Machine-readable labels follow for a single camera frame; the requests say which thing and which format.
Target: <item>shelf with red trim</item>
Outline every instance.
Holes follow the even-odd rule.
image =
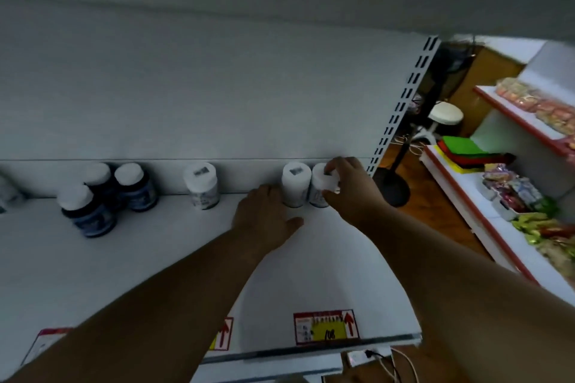
[[[473,90],[490,105],[538,138],[559,156],[567,156],[573,151],[559,142],[565,135],[552,129],[537,119],[534,113],[525,112],[495,93],[494,86],[476,86]]]
[[[426,147],[422,162],[432,174],[435,171],[440,172],[444,180],[443,182],[437,180],[438,184],[446,191],[443,185],[447,182],[449,189],[452,190],[446,191],[448,197],[452,197],[450,193],[455,193],[458,197],[458,200],[451,200],[454,205],[456,207],[463,205],[467,209],[467,213],[474,216],[517,271],[575,306],[575,291],[571,285],[551,266],[545,257],[527,243],[523,234],[516,230],[510,222],[501,218],[491,202],[481,195],[476,186],[478,180],[481,179],[481,173],[459,174],[455,172],[436,149],[436,146]]]

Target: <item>bottle lid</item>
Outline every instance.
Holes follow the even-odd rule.
[[[207,192],[217,183],[216,168],[208,162],[194,162],[184,170],[183,180],[191,192]]]
[[[335,191],[339,184],[339,174],[337,170],[332,171],[330,174],[326,174],[324,171],[325,168],[325,162],[320,162],[313,166],[312,185],[320,190],[328,189],[330,191]]]
[[[58,192],[56,202],[66,211],[77,211],[87,206],[93,198],[92,191],[86,185],[70,185]]]
[[[129,162],[118,167],[114,176],[122,186],[135,185],[144,178],[144,170],[136,162]]]
[[[104,162],[94,162],[86,167],[84,183],[88,186],[102,185],[111,177],[110,166]]]
[[[309,180],[312,178],[312,170],[303,162],[288,162],[284,166],[282,173],[282,182],[284,184],[305,184],[309,185]]]

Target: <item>round stool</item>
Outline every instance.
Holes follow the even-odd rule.
[[[446,101],[440,101],[435,104],[429,113],[429,119],[433,121],[429,129],[426,129],[423,126],[419,126],[418,132],[411,139],[411,142],[418,139],[426,139],[429,141],[429,145],[437,144],[437,135],[435,135],[435,129],[437,129],[437,126],[440,124],[446,124],[450,126],[458,124],[461,120],[464,119],[464,113],[461,112],[457,106],[452,105],[451,103],[447,103]]]

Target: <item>red arrow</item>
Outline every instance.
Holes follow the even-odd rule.
[[[349,328],[349,334],[350,336],[354,335],[354,329],[352,324],[355,323],[354,319],[351,317],[350,314],[346,314],[345,317],[343,317],[343,322],[347,324],[347,327]]]
[[[221,329],[218,330],[218,333],[221,333],[220,336],[220,348],[222,348],[224,346],[224,338],[226,336],[226,333],[229,333],[229,327],[226,324],[226,322],[224,321],[224,325],[221,327]]]

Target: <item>stack of colored cloth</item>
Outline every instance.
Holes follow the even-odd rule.
[[[510,153],[488,153],[469,138],[458,136],[444,136],[437,146],[443,156],[456,165],[452,168],[458,173],[483,171],[486,163],[509,164],[515,160]]]

